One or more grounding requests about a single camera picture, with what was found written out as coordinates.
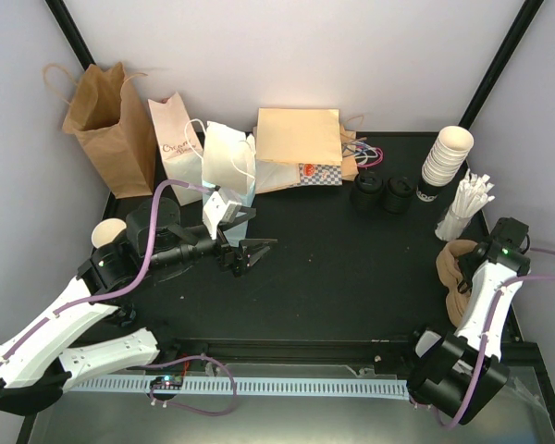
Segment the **paper cup near left arm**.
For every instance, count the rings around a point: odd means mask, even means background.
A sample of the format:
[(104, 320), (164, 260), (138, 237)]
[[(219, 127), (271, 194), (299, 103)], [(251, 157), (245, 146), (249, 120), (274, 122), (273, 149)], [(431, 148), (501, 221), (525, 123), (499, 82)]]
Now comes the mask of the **paper cup near left arm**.
[(92, 246), (95, 249), (101, 248), (111, 243), (117, 235), (124, 231), (127, 224), (119, 218), (108, 218), (102, 220), (95, 226), (91, 234)]

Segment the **light blue paper bag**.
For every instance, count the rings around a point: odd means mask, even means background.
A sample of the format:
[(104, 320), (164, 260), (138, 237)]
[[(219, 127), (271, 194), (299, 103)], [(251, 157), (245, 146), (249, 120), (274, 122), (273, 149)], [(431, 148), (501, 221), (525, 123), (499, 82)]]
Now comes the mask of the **light blue paper bag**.
[(181, 179), (193, 185), (218, 186), (236, 192), (244, 205), (253, 202), (255, 140), (227, 125), (201, 123), (204, 142), (199, 143), (191, 119), (180, 128), (185, 137), (187, 161)]

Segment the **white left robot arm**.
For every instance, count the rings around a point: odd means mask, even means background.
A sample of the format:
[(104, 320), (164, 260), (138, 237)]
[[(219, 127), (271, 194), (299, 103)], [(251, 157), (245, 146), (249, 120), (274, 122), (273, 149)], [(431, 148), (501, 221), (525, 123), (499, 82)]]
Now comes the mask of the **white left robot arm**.
[(212, 256), (239, 277), (275, 246), (270, 239), (231, 245), (227, 230), (255, 217), (255, 210), (219, 193), (207, 203), (224, 213), (215, 229), (184, 228), (178, 204), (162, 197), (128, 214), (126, 226), (93, 251), (52, 304), (0, 345), (0, 412), (38, 413), (87, 380), (130, 367), (168, 369), (179, 361), (177, 342), (149, 327), (90, 346), (72, 344), (101, 321), (131, 321), (133, 306), (125, 298), (150, 274), (182, 272)]

